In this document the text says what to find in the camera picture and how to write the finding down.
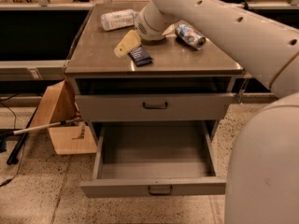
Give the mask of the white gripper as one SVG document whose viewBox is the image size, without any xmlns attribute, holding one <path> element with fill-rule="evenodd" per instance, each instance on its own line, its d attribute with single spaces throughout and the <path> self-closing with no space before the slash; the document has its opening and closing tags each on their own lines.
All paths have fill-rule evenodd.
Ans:
<svg viewBox="0 0 299 224">
<path fill-rule="evenodd" d="M 135 18 L 135 30 L 130 30 L 114 48 L 115 55 L 119 58 L 125 56 L 141 45 L 141 39 L 163 40 L 165 30 L 177 21 L 178 18 L 163 13 L 152 1 L 149 1 Z"/>
</svg>

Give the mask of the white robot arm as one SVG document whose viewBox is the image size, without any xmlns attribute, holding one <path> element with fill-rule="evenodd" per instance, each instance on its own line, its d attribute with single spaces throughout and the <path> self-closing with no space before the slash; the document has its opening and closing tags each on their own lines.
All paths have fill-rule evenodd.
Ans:
<svg viewBox="0 0 299 224">
<path fill-rule="evenodd" d="M 296 29 L 220 0 L 149 0 L 121 57 L 186 21 L 256 79 L 276 101 L 235 139 L 225 190 L 225 224 L 299 224 L 299 46 Z"/>
</svg>

